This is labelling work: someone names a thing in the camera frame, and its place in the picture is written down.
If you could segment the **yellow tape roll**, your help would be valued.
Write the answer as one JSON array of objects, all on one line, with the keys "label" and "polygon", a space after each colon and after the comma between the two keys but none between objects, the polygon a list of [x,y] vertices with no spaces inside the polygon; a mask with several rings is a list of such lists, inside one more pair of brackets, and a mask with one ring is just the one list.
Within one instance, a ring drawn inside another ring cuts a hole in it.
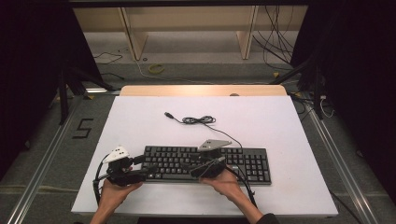
[{"label": "yellow tape roll", "polygon": [[164,67],[162,64],[152,64],[148,67],[148,71],[151,74],[157,75],[164,71]]}]

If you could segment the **black metal stand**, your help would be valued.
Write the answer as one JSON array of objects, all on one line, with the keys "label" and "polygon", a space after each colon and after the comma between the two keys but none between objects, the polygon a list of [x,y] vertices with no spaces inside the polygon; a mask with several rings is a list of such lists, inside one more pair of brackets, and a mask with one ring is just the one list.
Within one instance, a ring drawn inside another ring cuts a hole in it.
[{"label": "black metal stand", "polygon": [[312,53],[307,60],[291,69],[284,76],[277,77],[274,81],[270,82],[270,85],[279,85],[297,74],[301,75],[297,84],[298,89],[300,91],[314,91],[313,109],[318,118],[323,119],[320,108],[321,68],[320,58],[317,53]]},{"label": "black metal stand", "polygon": [[89,82],[104,88],[107,91],[119,91],[120,88],[113,87],[105,83],[101,77],[95,77],[89,73],[74,67],[69,66],[64,68],[60,75],[58,76],[58,90],[61,103],[61,120],[60,124],[63,125],[69,115],[69,107],[67,101],[67,90],[69,88],[76,96],[82,96],[87,93],[87,89],[82,84],[83,80],[88,80]]}]

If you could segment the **black overhead beam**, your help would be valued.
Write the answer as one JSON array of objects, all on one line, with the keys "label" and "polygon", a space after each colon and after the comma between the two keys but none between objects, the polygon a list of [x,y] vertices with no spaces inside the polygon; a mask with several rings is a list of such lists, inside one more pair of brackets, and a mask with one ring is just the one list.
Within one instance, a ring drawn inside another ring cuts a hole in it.
[{"label": "black overhead beam", "polygon": [[316,0],[66,0],[71,7],[308,6]]}]

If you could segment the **aluminium floor rail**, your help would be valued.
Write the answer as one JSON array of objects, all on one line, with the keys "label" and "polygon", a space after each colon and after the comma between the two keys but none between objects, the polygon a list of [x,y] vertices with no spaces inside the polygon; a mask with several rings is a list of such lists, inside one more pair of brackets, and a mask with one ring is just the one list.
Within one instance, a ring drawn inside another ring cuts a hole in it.
[{"label": "aluminium floor rail", "polygon": [[309,99],[306,107],[309,107],[309,112],[307,115],[313,121],[321,141],[324,143],[332,163],[339,174],[344,187],[346,188],[349,198],[356,207],[361,224],[378,224],[378,219],[375,216],[374,210],[369,204],[368,199],[364,195],[351,170],[348,168],[346,161],[344,160],[337,145],[333,141],[329,130],[324,124],[324,121],[317,115],[317,112],[320,112],[321,109],[316,108],[311,99]]},{"label": "aluminium floor rail", "polygon": [[72,100],[66,99],[65,103],[70,104],[69,112],[64,121],[56,121],[56,130],[49,135],[49,143],[45,147],[44,153],[33,159],[29,157],[29,161],[23,162],[24,167],[21,168],[21,178],[26,178],[25,185],[1,185],[0,192],[6,195],[17,195],[18,200],[15,202],[13,209],[7,218],[6,224],[22,224],[29,208],[39,192],[40,186],[50,169],[50,166],[58,152],[65,134],[70,126],[76,109],[81,104],[83,97],[75,96]]}]

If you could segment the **person's left hand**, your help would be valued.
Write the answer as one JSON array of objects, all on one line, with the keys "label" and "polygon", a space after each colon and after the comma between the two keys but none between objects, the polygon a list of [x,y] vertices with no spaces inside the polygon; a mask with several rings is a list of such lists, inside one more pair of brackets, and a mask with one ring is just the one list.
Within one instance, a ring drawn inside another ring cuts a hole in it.
[{"label": "person's left hand", "polygon": [[138,182],[126,187],[120,187],[106,179],[102,186],[98,211],[113,213],[132,191],[139,189],[142,185],[142,182]]}]

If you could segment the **person's dark long-sleeved top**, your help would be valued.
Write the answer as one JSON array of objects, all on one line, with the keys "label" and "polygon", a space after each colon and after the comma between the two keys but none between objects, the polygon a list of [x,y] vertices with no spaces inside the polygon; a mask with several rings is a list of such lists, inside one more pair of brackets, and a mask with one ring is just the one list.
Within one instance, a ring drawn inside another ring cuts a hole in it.
[{"label": "person's dark long-sleeved top", "polygon": [[280,224],[280,222],[274,214],[268,213],[263,215],[255,224]]}]

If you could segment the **black computer keyboard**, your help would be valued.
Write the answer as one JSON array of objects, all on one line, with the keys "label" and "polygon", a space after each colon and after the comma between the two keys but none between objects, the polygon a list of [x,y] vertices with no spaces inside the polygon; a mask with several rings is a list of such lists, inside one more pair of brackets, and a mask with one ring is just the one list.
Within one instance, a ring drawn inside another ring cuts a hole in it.
[{"label": "black computer keyboard", "polygon": [[[158,166],[155,174],[148,175],[150,182],[193,183],[198,178],[192,177],[189,171],[183,170],[181,163],[191,163],[188,154],[196,152],[197,149],[197,147],[146,146],[144,153],[146,160],[141,168]],[[265,148],[223,147],[220,152],[225,157],[224,170],[230,168],[238,178],[246,180],[250,185],[272,184]]]}]

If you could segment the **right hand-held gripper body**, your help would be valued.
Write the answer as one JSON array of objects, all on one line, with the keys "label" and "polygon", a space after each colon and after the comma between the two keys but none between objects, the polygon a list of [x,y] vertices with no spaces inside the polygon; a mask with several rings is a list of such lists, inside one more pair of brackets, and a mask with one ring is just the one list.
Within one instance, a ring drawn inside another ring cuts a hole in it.
[{"label": "right hand-held gripper body", "polygon": [[200,153],[200,159],[197,161],[191,160],[190,164],[199,164],[200,168],[189,171],[190,175],[194,178],[214,178],[218,176],[225,168],[225,157],[221,154],[223,147],[231,144],[227,140],[205,140],[197,149],[196,152]]}]

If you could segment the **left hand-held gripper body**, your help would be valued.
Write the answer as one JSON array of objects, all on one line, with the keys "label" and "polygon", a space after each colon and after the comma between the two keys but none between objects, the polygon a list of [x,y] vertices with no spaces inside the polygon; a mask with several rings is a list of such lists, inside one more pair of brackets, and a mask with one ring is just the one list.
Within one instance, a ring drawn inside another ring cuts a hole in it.
[{"label": "left hand-held gripper body", "polygon": [[106,178],[112,183],[120,187],[125,187],[146,180],[146,175],[140,170],[131,170],[133,158],[130,158],[129,152],[122,146],[113,149],[103,159],[103,163],[107,163]]}]

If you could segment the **person's right hand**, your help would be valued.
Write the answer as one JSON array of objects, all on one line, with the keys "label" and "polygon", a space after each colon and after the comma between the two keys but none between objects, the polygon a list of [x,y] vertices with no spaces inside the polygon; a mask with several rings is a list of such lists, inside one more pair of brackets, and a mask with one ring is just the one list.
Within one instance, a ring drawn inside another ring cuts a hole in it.
[{"label": "person's right hand", "polygon": [[225,196],[233,203],[240,203],[247,199],[247,196],[241,190],[236,177],[228,170],[224,170],[215,178],[200,178],[199,181],[211,186],[216,192]]}]

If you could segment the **light wooden shelf unit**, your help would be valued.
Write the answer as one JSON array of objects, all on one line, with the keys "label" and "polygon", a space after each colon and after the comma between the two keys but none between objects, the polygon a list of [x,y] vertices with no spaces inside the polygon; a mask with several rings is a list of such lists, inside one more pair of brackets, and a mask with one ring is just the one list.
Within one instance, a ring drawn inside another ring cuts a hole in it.
[{"label": "light wooden shelf unit", "polygon": [[134,60],[150,32],[234,31],[241,56],[249,57],[255,31],[298,31],[306,6],[76,8],[84,32],[123,32]]}]

